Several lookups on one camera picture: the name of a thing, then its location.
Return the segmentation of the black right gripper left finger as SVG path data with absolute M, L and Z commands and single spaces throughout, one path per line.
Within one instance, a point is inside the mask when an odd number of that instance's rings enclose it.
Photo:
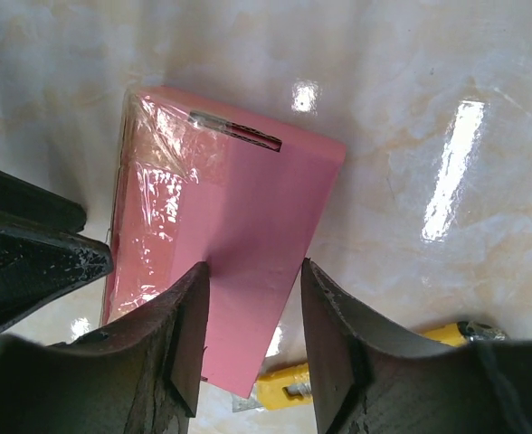
M 69 344 L 0 335 L 0 433 L 185 433 L 209 311 L 199 262 L 162 294 Z

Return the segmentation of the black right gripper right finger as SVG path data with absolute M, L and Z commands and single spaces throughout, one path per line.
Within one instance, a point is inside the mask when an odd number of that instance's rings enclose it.
M 451 347 L 350 296 L 315 262 L 300 277 L 308 363 L 346 348 L 348 394 L 313 401 L 321 433 L 532 433 L 532 341 Z

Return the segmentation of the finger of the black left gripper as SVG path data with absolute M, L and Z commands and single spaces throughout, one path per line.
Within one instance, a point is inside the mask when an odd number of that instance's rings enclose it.
M 112 270 L 100 241 L 0 215 L 0 333 Z
M 87 221 L 80 204 L 2 171 L 0 212 L 68 232 L 83 231 Z

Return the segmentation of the yellow utility knife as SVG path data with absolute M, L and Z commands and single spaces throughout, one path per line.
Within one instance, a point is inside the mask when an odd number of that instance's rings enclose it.
M 475 341 L 506 340 L 506 332 L 476 321 L 458 321 L 420 333 L 424 337 L 452 347 Z M 349 354 L 345 348 L 333 361 L 314 360 L 315 376 L 311 377 L 308 363 L 282 368 L 258 377 L 248 398 L 232 396 L 234 413 L 247 410 L 283 410 L 312 403 L 322 391 L 343 399 L 352 386 L 354 376 L 348 367 Z

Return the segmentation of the pink express box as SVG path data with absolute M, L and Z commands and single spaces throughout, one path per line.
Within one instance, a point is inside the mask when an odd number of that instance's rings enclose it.
M 169 87 L 128 90 L 102 319 L 210 268 L 203 377 L 247 396 L 309 249 L 345 146 Z

